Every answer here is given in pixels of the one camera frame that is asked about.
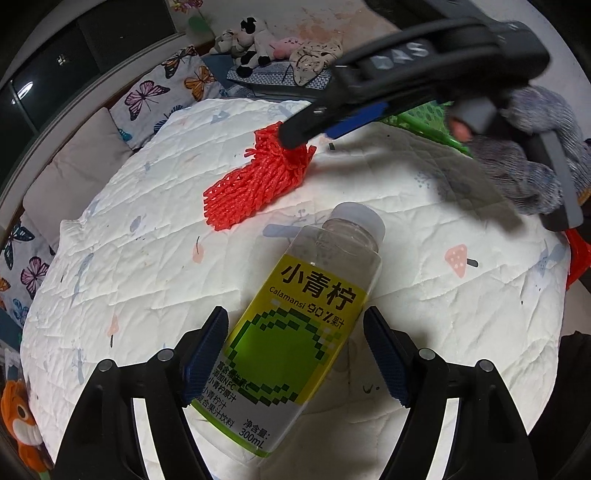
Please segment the gloved right hand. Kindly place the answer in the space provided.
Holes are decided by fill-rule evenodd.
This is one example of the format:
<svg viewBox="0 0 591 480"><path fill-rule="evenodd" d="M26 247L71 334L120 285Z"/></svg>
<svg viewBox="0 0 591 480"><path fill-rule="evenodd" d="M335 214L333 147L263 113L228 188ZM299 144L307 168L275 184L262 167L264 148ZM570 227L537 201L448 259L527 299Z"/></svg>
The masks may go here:
<svg viewBox="0 0 591 480"><path fill-rule="evenodd" d="M554 131L562 145L581 206L590 202L590 144L573 109L558 93L530 86L511 93L501 111L509 124L525 134ZM452 135L470 150L485 174L523 215L550 214L563 203L562 187L547 166L527 159L513 140L475 133L450 111L446 121Z"/></svg>

